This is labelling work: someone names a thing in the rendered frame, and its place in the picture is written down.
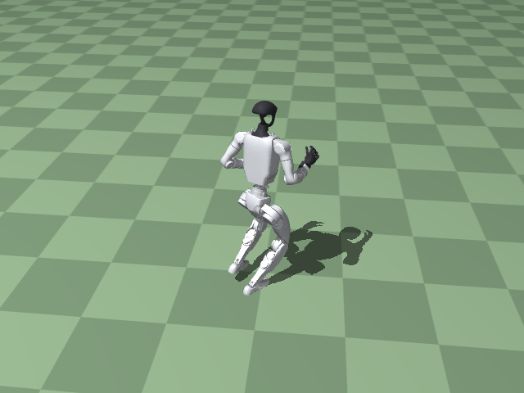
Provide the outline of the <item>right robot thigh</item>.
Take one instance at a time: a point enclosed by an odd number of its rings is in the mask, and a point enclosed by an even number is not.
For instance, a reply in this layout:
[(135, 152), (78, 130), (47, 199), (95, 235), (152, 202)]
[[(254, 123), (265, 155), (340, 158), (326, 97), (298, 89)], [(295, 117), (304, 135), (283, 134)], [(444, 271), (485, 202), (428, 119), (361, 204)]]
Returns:
[(277, 251), (282, 243), (289, 245), (290, 240), (290, 223), (285, 212), (277, 205), (268, 206), (264, 204), (260, 209), (263, 219), (272, 226), (277, 234), (271, 244), (273, 251)]

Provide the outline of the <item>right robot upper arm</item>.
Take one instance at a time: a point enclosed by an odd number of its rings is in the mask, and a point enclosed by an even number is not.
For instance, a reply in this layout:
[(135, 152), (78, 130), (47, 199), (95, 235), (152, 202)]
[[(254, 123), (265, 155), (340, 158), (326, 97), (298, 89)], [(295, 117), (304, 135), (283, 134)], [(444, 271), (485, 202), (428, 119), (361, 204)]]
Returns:
[(282, 169), (284, 171), (284, 182), (285, 184), (292, 185), (296, 184), (294, 180), (294, 165), (291, 156), (291, 145), (288, 141), (282, 139), (273, 140), (273, 148), (277, 155), (280, 157)]

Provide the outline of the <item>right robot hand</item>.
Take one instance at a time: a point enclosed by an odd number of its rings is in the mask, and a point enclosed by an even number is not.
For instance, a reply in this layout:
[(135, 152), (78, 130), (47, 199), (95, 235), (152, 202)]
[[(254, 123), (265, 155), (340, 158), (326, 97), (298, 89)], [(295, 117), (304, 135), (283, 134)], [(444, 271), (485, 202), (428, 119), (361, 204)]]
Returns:
[(311, 147), (310, 152), (308, 150), (308, 147), (305, 147), (305, 149), (306, 149), (306, 157), (305, 157), (305, 160), (303, 160), (300, 163), (299, 168), (301, 168), (305, 163), (310, 168), (311, 165), (314, 164), (316, 162), (316, 160), (319, 158), (319, 155), (316, 152), (316, 149), (313, 148), (312, 146), (309, 146), (309, 147)]

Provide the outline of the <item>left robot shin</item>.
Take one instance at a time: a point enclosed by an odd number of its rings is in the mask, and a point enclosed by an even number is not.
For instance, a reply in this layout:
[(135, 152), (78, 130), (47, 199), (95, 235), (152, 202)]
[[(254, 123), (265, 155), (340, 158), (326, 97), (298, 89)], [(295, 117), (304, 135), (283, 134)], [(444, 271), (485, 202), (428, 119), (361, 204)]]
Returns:
[(251, 226), (246, 231), (246, 235), (244, 236), (242, 247), (237, 254), (236, 259), (234, 260), (234, 263), (238, 260), (237, 264), (238, 266), (241, 265), (242, 261), (246, 258), (248, 255), (248, 252), (250, 252), (256, 245), (256, 243), (259, 241), (262, 233), (260, 233), (257, 230), (253, 229), (255, 219), (253, 219)]

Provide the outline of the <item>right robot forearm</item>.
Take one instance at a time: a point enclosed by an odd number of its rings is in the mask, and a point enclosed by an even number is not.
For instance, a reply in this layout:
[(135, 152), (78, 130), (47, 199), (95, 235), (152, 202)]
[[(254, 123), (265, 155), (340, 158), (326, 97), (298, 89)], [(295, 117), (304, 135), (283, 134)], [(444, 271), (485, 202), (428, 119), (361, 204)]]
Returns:
[(298, 170), (294, 173), (294, 180), (296, 183), (301, 183), (304, 177), (307, 176), (309, 167), (305, 163), (301, 168), (298, 167)]

